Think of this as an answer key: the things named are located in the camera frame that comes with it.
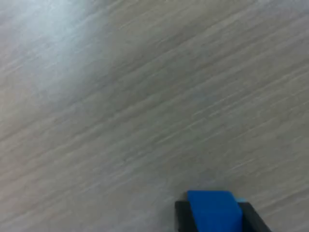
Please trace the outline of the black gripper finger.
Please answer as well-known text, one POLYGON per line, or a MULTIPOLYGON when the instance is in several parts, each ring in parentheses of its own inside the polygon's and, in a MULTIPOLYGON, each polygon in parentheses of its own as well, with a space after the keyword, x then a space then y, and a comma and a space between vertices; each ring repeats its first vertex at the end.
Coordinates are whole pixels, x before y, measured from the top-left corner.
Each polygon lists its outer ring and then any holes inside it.
POLYGON ((176 201, 174 209, 177 232, 198 232, 188 201, 176 201))
POLYGON ((272 232, 249 202, 238 202, 242 210, 243 232, 272 232))

